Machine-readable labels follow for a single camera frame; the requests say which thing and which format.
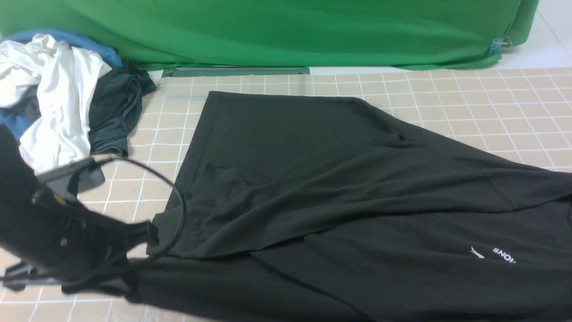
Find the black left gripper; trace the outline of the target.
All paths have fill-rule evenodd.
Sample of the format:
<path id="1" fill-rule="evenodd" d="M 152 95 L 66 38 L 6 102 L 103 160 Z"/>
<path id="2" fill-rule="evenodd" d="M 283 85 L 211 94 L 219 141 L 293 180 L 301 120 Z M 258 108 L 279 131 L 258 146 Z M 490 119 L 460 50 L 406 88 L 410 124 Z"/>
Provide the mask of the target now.
<path id="1" fill-rule="evenodd" d="M 101 185 L 107 160 L 88 158 L 37 177 L 22 160 L 2 163 L 2 248 L 20 259 L 5 270 L 2 285 L 61 285 L 67 294 L 135 289 L 127 253 L 142 243 L 155 246 L 159 231 L 149 221 L 129 224 L 89 210 L 80 191 Z"/>

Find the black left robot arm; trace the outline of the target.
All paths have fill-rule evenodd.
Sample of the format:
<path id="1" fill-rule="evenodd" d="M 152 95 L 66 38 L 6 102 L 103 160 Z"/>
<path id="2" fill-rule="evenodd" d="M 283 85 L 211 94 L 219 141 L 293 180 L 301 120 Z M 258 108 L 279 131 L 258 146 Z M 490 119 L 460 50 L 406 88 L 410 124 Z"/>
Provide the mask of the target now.
<path id="1" fill-rule="evenodd" d="M 84 159 L 37 177 L 18 143 L 1 126 L 1 247 L 20 262 L 6 269 L 3 287 L 60 285 L 65 295 L 103 293 L 133 297 L 137 261 L 127 253 L 142 243 L 159 244 L 149 221 L 128 224 L 89 210 L 77 199 L 82 179 L 106 160 Z"/>

